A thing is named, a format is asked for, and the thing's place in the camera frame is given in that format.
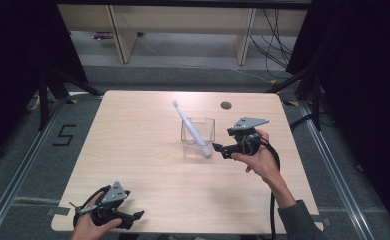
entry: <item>table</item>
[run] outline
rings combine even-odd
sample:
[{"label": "table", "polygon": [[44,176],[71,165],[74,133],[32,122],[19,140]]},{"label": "table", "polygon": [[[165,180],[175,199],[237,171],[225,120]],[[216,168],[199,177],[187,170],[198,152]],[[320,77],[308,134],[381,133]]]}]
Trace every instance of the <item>table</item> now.
[{"label": "table", "polygon": [[[131,191],[119,211],[145,214],[130,230],[115,231],[270,233],[270,190],[258,175],[246,174],[243,163],[218,152],[210,159],[184,157],[174,99],[187,117],[214,118],[215,142],[223,145],[235,144],[226,129],[240,117],[269,119],[257,128],[270,134],[294,197],[305,201],[310,214],[318,214],[279,97],[261,93],[107,92],[59,206],[80,205],[117,180]],[[221,108],[224,101],[231,109]],[[73,215],[55,215],[52,228],[72,231]],[[276,231],[285,232],[278,215]]]}]

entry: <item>white toothbrush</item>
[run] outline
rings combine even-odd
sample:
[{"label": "white toothbrush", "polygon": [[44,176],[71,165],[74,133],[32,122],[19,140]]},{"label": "white toothbrush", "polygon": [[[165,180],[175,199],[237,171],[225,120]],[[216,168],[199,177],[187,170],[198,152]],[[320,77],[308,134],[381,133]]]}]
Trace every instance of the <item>white toothbrush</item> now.
[{"label": "white toothbrush", "polygon": [[201,146],[202,151],[204,152],[205,157],[211,156],[211,150],[205,143],[204,139],[202,139],[201,135],[199,135],[198,130],[196,130],[195,126],[189,121],[189,119],[186,118],[185,114],[180,110],[179,105],[177,104],[176,100],[173,100],[172,102],[173,106],[176,108],[177,112],[179,113],[180,117],[183,120],[183,123],[185,124],[186,128],[191,133],[192,137],[195,139],[196,143]]}]

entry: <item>dark sleeve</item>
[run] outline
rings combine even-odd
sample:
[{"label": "dark sleeve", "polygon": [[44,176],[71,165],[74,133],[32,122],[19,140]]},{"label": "dark sleeve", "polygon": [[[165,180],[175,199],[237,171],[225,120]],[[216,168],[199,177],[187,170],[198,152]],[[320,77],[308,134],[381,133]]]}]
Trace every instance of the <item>dark sleeve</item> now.
[{"label": "dark sleeve", "polygon": [[285,226],[288,239],[327,239],[311,219],[310,213],[302,200],[292,207],[278,209]]}]

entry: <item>white desk leg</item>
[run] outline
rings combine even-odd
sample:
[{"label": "white desk leg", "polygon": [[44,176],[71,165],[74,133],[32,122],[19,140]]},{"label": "white desk leg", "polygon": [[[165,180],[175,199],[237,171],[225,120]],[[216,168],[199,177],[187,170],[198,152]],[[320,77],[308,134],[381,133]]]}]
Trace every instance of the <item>white desk leg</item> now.
[{"label": "white desk leg", "polygon": [[243,66],[245,64],[245,59],[247,56],[248,45],[249,45],[249,36],[251,35],[251,29],[254,26],[254,19],[256,14],[256,9],[248,9],[247,10],[247,21],[245,27],[244,35],[236,35],[233,38],[233,44],[235,46],[236,51],[236,59],[238,61],[238,65]]},{"label": "white desk leg", "polygon": [[125,21],[119,19],[120,15],[115,13],[114,6],[109,5],[107,8],[111,16],[111,24],[114,28],[114,41],[116,42],[120,62],[127,63],[135,45],[137,33],[126,31],[126,29],[129,29],[129,26],[126,25]]}]

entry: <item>light wood table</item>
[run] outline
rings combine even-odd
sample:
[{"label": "light wood table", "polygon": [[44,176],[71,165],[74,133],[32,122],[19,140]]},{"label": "light wood table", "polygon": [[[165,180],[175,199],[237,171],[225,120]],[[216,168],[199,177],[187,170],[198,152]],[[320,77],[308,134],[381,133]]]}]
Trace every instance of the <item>light wood table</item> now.
[{"label": "light wood table", "polygon": [[[185,158],[174,99],[187,117],[215,119],[215,142],[223,145],[236,143],[226,129],[242,116],[269,119],[257,128],[270,134],[294,197],[318,214],[279,97],[262,93],[107,92],[59,206],[81,205],[117,180],[131,191],[119,211],[145,214],[130,230],[115,231],[270,233],[268,186],[258,175],[246,174],[243,163],[218,152],[210,159]],[[222,109],[224,101],[232,108]],[[73,210],[55,215],[52,228],[72,231],[73,215]],[[284,233],[277,213],[275,218],[277,233]]]}]

